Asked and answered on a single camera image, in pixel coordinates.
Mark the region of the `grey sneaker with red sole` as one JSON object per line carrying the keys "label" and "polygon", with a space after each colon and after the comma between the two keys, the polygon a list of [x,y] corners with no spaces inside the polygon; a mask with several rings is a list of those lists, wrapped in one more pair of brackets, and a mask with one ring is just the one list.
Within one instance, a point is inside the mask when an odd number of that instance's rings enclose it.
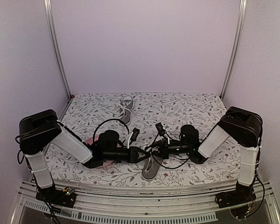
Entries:
{"label": "grey sneaker with red sole", "polygon": [[118,119],[128,125],[131,121],[132,109],[134,100],[131,96],[125,96],[119,103],[119,116]]}

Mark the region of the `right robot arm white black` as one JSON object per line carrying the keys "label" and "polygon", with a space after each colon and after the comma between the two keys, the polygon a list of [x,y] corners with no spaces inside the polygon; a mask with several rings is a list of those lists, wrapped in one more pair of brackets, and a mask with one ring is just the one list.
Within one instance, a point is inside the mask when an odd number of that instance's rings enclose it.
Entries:
{"label": "right robot arm white black", "polygon": [[147,148],[158,165],[162,163],[157,158],[168,159],[171,154],[187,154],[187,160],[203,164],[228,139],[233,139],[240,151],[238,179],[235,189],[218,193],[215,202],[219,208],[225,208],[256,200],[253,186],[259,179],[257,168],[263,134],[263,120],[258,114],[232,106],[203,140],[199,140],[199,131],[193,125],[183,125],[178,140],[166,137],[161,123],[156,124],[156,129],[162,139]]}

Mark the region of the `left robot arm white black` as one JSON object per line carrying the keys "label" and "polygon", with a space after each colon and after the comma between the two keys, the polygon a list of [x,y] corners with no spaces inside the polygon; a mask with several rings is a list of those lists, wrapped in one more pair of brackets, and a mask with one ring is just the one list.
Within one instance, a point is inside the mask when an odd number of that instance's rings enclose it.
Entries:
{"label": "left robot arm white black", "polygon": [[36,199],[48,207],[73,208],[77,198],[75,189],[56,188],[48,166],[49,151],[59,149],[89,169],[101,167],[107,161],[139,163],[150,156],[146,150],[131,145],[139,132],[137,128],[128,131],[126,140],[121,141],[118,132],[106,130],[93,136],[92,142],[88,143],[63,124],[54,110],[48,109],[22,118],[15,141],[35,179]]}

